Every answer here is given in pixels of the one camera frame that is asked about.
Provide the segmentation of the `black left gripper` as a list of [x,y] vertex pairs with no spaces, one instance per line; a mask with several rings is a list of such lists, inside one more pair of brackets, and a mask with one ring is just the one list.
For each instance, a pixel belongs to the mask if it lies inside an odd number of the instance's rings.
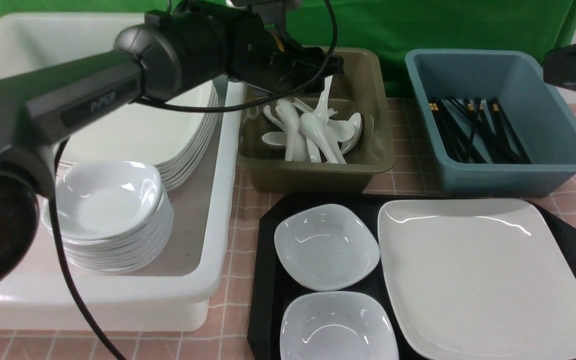
[[345,73],[345,60],[320,47],[304,47],[284,34],[265,29],[259,20],[245,20],[233,35],[228,77],[268,94],[283,94],[306,82],[296,95],[315,94],[324,89],[329,76]]

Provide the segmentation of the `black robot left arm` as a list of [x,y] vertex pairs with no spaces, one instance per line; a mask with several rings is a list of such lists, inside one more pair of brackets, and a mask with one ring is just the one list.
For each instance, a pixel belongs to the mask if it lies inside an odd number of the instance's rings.
[[94,121],[137,103],[184,113],[229,113],[323,89],[343,72],[333,54],[338,22],[325,6],[332,39],[327,51],[304,47],[286,31],[291,0],[230,7],[181,0],[150,10],[119,32],[112,49],[0,79],[0,282],[32,245],[40,210],[55,198],[53,149]]

